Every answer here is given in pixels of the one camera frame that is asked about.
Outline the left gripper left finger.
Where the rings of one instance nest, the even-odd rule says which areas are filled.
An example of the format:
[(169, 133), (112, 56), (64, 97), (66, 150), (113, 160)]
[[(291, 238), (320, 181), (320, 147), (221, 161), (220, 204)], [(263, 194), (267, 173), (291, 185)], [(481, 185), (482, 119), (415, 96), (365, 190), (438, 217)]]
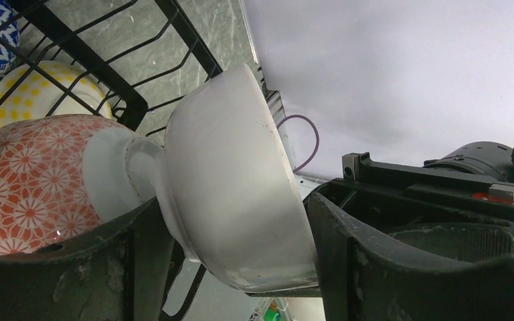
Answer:
[(0, 256), (0, 320), (156, 320), (173, 244), (151, 199), (77, 237)]

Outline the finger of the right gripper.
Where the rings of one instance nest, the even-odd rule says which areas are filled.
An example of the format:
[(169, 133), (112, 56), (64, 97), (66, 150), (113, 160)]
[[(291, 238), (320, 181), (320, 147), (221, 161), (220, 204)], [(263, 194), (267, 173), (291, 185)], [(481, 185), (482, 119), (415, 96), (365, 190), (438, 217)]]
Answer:
[(514, 183), (486, 175), (342, 158), (343, 177), (316, 192), (403, 243), (458, 261), (514, 254)]

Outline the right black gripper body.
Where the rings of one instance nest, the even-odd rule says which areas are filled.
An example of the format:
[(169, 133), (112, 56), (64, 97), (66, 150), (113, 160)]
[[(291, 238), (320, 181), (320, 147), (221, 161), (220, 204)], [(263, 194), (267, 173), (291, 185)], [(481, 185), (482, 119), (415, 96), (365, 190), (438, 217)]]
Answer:
[(441, 159), (427, 160), (424, 167), (476, 175), (514, 183), (514, 147), (498, 142), (466, 144)]

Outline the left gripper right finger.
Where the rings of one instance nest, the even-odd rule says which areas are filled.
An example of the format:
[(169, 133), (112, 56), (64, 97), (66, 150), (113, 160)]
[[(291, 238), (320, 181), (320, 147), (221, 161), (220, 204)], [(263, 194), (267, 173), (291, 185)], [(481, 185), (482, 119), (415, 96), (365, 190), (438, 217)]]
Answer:
[(514, 320), (514, 255), (480, 263), (412, 247), (312, 193), (327, 320)]

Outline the pink patterned bowl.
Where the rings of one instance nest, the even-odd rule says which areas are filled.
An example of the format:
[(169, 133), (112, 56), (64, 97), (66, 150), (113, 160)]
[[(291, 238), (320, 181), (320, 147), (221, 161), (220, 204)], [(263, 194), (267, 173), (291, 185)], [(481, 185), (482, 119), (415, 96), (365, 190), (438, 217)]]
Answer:
[(113, 120), (83, 114), (0, 128), (0, 256), (75, 237), (142, 204), (129, 175), (140, 141)]

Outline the plain white bowl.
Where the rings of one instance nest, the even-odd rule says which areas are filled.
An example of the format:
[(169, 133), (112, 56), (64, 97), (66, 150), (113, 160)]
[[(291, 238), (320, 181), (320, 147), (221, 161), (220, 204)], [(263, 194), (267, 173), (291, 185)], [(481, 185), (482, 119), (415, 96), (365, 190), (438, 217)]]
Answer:
[(126, 171), (156, 197), (187, 259), (248, 293), (317, 286), (316, 248), (297, 180), (246, 64), (182, 98), (163, 146), (135, 139)]

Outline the yellow patterned bowl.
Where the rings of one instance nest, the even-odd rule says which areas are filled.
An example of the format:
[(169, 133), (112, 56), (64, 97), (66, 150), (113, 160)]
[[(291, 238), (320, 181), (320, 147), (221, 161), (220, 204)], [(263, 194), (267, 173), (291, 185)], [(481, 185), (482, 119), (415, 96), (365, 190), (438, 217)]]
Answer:
[[(72, 93), (105, 118), (113, 119), (110, 104), (104, 100), (105, 94), (91, 78), (80, 75), (83, 71), (62, 62), (41, 61), (39, 67), (66, 88), (73, 83)], [(15, 68), (0, 81), (0, 99), (13, 88), (12, 93), (0, 105), (0, 128), (20, 120), (43, 118), (57, 104), (53, 115), (90, 114), (81, 103), (50, 82), (41, 73), (32, 71), (24, 81), (27, 64)]]

